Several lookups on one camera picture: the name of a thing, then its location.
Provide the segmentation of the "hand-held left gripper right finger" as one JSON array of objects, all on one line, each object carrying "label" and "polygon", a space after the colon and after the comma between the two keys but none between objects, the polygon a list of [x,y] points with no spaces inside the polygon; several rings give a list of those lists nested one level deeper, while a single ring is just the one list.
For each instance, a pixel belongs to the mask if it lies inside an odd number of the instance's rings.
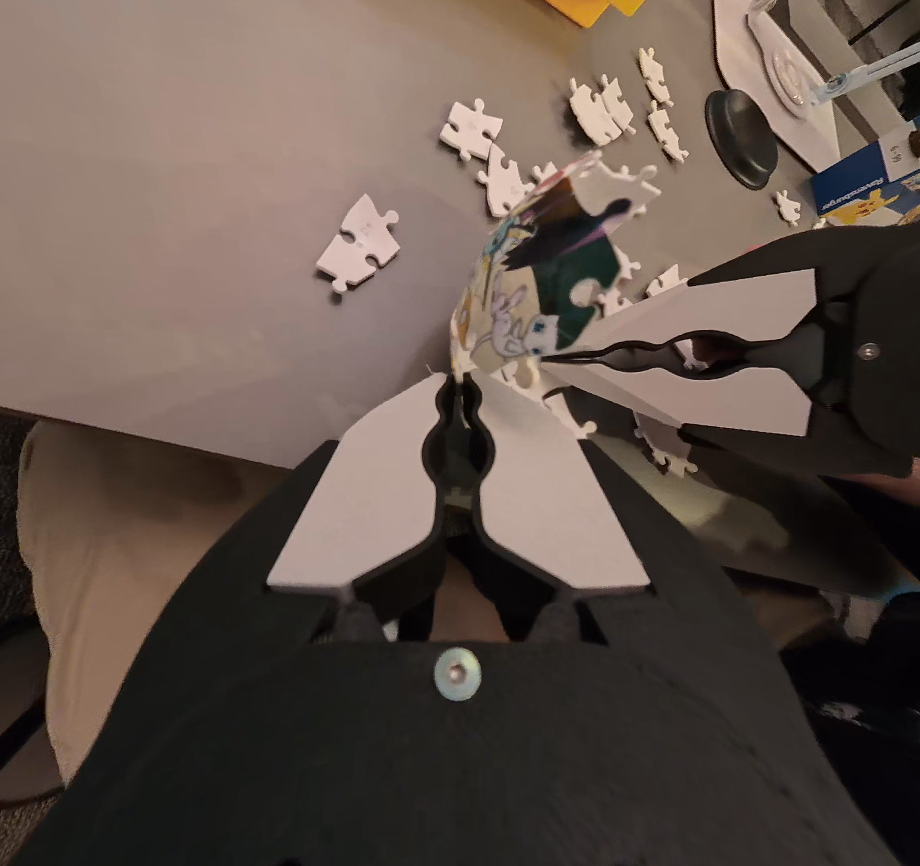
[{"label": "hand-held left gripper right finger", "polygon": [[615,642],[652,587],[652,501],[589,439],[487,374],[464,378],[479,477],[462,553],[512,642]]}]

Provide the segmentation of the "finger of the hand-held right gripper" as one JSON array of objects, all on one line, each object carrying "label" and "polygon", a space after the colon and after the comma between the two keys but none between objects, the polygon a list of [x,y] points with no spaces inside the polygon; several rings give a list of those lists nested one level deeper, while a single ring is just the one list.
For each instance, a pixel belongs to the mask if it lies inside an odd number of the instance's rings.
[{"label": "finger of the hand-held right gripper", "polygon": [[570,386],[673,427],[796,437],[809,429],[811,399],[775,367],[744,366],[711,377],[679,375],[659,366],[620,370],[601,361],[545,358],[540,367]]},{"label": "finger of the hand-held right gripper", "polygon": [[591,322],[573,345],[549,358],[574,360],[622,346],[661,348],[705,333],[749,343],[779,340],[816,306],[816,288],[813,269],[676,285]]}]

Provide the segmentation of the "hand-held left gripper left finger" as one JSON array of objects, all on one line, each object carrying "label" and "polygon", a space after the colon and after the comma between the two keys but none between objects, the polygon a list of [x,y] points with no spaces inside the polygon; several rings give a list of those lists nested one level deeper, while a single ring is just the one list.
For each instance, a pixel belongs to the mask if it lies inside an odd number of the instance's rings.
[{"label": "hand-held left gripper left finger", "polygon": [[340,438],[267,577],[273,592],[362,603],[378,623],[433,596],[443,579],[444,433],[451,375],[433,373]]}]

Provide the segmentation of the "partly built puzzle ball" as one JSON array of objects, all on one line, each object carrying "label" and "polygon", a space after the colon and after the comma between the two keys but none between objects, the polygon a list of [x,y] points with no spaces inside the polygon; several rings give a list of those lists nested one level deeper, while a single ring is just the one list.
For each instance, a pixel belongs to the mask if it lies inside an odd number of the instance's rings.
[{"label": "partly built puzzle ball", "polygon": [[462,381],[477,368],[545,406],[578,438],[562,381],[541,362],[569,352],[593,322],[624,308],[620,286],[640,269],[614,232],[646,213],[661,190],[655,165],[609,168],[596,150],[540,182],[495,228],[474,263],[450,321],[452,373],[466,430],[470,395]]}]

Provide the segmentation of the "blue puzzle box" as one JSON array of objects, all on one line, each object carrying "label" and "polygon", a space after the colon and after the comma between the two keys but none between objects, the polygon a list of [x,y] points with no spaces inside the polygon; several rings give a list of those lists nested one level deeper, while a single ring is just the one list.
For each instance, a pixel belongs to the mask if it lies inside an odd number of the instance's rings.
[{"label": "blue puzzle box", "polygon": [[895,226],[919,219],[919,119],[811,178],[816,212],[832,226]]}]

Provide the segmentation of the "black round ball stand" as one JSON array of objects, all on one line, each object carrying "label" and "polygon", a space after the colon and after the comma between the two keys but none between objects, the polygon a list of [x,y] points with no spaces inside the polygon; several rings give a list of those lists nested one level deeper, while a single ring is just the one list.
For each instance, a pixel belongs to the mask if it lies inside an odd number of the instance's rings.
[{"label": "black round ball stand", "polygon": [[713,91],[704,116],[724,168],[745,188],[765,189],[778,164],[778,141],[753,97],[738,89]]}]

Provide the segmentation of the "person's beige trousers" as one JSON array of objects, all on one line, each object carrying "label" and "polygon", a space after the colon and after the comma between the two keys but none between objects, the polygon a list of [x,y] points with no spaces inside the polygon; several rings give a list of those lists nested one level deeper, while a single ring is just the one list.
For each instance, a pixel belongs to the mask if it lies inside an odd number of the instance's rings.
[{"label": "person's beige trousers", "polygon": [[79,426],[29,432],[17,537],[49,642],[45,716],[64,785],[178,586],[290,474]]}]

